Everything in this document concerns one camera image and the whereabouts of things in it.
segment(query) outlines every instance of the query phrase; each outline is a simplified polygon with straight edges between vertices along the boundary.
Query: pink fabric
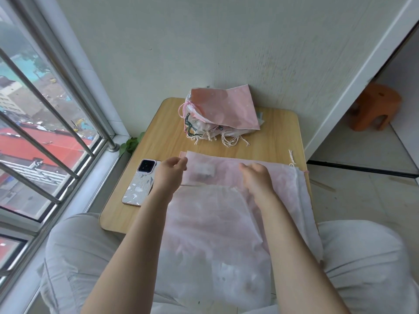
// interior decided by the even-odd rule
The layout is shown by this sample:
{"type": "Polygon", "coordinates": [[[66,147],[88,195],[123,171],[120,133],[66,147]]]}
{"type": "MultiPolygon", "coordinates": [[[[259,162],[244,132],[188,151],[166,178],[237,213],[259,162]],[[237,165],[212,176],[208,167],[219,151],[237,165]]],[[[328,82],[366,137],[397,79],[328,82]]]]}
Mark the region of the pink fabric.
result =
{"type": "Polygon", "coordinates": [[[182,109],[182,118],[188,113],[203,122],[236,129],[260,130],[249,85],[231,89],[194,88],[182,109]]]}
{"type": "Polygon", "coordinates": [[[182,184],[204,183],[238,188],[244,195],[248,206],[254,214],[264,240],[265,249],[267,249],[267,242],[261,213],[254,202],[253,196],[251,196],[243,186],[243,178],[238,169],[238,163],[250,164],[257,162],[266,166],[271,175],[275,192],[290,212],[290,215],[307,246],[318,261],[322,259],[323,248],[314,221],[304,172],[292,166],[280,163],[211,157],[191,151],[188,151],[187,153],[181,152],[180,156],[187,156],[188,158],[188,169],[183,174],[182,184]],[[203,175],[202,165],[211,165],[215,169],[213,176],[203,175]]]}

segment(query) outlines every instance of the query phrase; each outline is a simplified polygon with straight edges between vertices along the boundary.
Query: lap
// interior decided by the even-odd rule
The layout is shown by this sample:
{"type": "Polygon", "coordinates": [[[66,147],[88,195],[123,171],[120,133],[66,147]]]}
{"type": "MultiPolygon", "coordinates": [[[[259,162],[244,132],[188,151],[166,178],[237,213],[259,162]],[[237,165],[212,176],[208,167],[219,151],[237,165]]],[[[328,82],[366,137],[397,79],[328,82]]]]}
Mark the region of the lap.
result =
{"type": "MultiPolygon", "coordinates": [[[[352,313],[414,312],[417,296],[409,260],[395,232],[367,221],[334,221],[320,223],[319,233],[324,270],[352,313]]],[[[120,242],[120,237],[100,228],[97,214],[75,215],[54,227],[41,283],[52,313],[80,312],[120,242]]],[[[176,304],[159,295],[154,301],[153,313],[176,304]]],[[[277,307],[251,313],[277,313],[277,307]]]]}

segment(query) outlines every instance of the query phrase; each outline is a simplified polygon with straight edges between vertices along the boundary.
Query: window sill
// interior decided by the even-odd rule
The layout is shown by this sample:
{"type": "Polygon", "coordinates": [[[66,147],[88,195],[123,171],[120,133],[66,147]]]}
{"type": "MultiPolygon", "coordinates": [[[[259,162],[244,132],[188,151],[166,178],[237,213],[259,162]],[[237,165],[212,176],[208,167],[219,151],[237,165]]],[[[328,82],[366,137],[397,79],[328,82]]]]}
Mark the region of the window sill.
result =
{"type": "MultiPolygon", "coordinates": [[[[115,143],[122,144],[126,136],[115,136],[115,143]]],[[[99,190],[104,185],[119,158],[118,152],[105,151],[98,159],[92,171],[62,213],[58,222],[72,215],[86,212],[94,202],[99,190]]],[[[46,240],[41,244],[32,260],[13,285],[6,298],[0,304],[0,314],[24,313],[36,296],[40,281],[36,270],[42,264],[45,254],[46,240]]]]}

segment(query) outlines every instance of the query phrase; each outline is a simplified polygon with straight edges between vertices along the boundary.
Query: red roof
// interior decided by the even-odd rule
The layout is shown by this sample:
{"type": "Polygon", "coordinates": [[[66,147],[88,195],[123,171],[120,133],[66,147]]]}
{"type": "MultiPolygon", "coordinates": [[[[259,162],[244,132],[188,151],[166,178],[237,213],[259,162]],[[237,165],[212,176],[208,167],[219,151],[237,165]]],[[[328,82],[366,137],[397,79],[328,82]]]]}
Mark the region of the red roof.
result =
{"type": "MultiPolygon", "coordinates": [[[[37,129],[22,128],[37,140],[44,148],[54,154],[59,160],[72,168],[84,152],[83,147],[74,137],[57,134],[54,132],[42,131],[37,129]]],[[[44,164],[57,166],[55,162],[47,158],[42,152],[38,151],[33,145],[23,137],[6,135],[17,133],[11,128],[0,128],[0,153],[10,157],[33,160],[34,158],[43,159],[44,164]]],[[[83,139],[86,145],[90,145],[91,140],[83,139]]]]}

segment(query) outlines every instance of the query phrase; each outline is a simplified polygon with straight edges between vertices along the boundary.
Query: wooden table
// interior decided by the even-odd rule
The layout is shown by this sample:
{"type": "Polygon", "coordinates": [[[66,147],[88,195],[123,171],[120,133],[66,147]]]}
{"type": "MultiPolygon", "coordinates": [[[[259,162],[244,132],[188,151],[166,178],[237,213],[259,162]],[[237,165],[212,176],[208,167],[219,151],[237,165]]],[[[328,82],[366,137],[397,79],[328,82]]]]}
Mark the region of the wooden table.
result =
{"type": "MultiPolygon", "coordinates": [[[[221,143],[221,139],[212,142],[200,140],[194,145],[186,137],[183,119],[178,116],[178,107],[184,101],[182,98],[168,98],[160,105],[102,211],[99,221],[103,229],[128,232],[140,208],[125,205],[121,200],[142,159],[163,161],[168,157],[179,156],[181,151],[193,151],[216,157],[290,164],[289,150],[292,150],[297,166],[302,171],[307,170],[298,117],[294,112],[256,107],[256,111],[263,112],[265,123],[260,131],[244,136],[250,143],[248,147],[244,141],[239,140],[236,146],[228,148],[221,143]]],[[[311,196],[307,174],[306,182],[311,196]]]]}

